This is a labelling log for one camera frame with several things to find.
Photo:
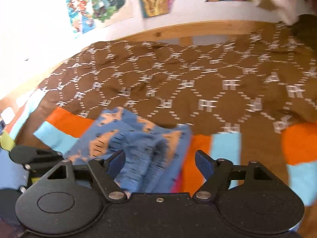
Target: brown fabric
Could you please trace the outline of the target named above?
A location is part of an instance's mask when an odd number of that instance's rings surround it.
[[[22,228],[14,225],[9,225],[0,218],[0,238],[18,238],[23,235]]]
[[[314,50],[317,55],[317,16],[303,14],[298,22],[291,26],[292,35]]]
[[[280,133],[317,120],[314,67],[312,49],[281,23],[223,45],[97,42],[40,84],[49,92],[16,143],[45,147],[33,132],[56,106],[93,120],[122,106],[165,128],[189,123],[193,134],[239,131],[241,163],[259,160],[287,183]]]
[[[305,208],[304,218],[298,233],[303,238],[316,238],[317,237],[317,203]]]

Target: striped fabric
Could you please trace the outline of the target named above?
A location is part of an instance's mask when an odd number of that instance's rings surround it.
[[[51,149],[65,154],[93,122],[57,107],[34,135]]]
[[[201,149],[213,159],[226,158],[234,164],[240,164],[241,138],[241,134],[237,132],[193,136],[183,166],[182,192],[193,195],[204,182],[195,165],[197,150]],[[310,206],[317,198],[317,124],[290,126],[282,133],[282,147],[289,186],[299,195],[305,206]],[[232,181],[230,187],[236,185],[237,181]]]

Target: orange fabric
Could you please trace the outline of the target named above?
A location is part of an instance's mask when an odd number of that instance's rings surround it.
[[[317,160],[317,124],[307,122],[288,127],[282,133],[282,147],[289,165]]]
[[[191,196],[203,183],[203,176],[195,164],[195,153],[201,149],[209,153],[211,136],[195,135],[191,137],[191,144],[183,166],[182,192],[189,192]]]
[[[74,138],[80,138],[94,122],[91,119],[74,115],[61,107],[57,107],[46,121],[52,124],[55,128],[73,136]]]

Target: white wall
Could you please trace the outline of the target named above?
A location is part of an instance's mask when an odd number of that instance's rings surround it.
[[[0,0],[0,98],[48,67],[97,41],[140,31],[206,20],[278,21],[275,13],[249,2],[175,0],[170,14],[143,19],[139,0],[131,0],[134,17],[74,39],[66,0]],[[299,4],[299,14],[306,13]],[[195,44],[226,41],[225,36],[195,37]]]

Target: metal bolt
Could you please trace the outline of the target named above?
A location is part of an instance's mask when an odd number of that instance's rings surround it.
[[[207,200],[210,197],[211,197],[211,194],[208,191],[199,191],[196,193],[196,198],[201,199],[201,200]]]
[[[157,198],[156,199],[156,202],[163,202],[164,201],[164,198]]]
[[[25,193],[25,192],[26,192],[26,188],[23,187],[23,186],[21,186],[21,187],[20,187],[20,191],[21,191],[22,193]]]
[[[121,191],[113,191],[113,192],[110,192],[108,196],[112,200],[120,200],[124,197],[124,193]]]

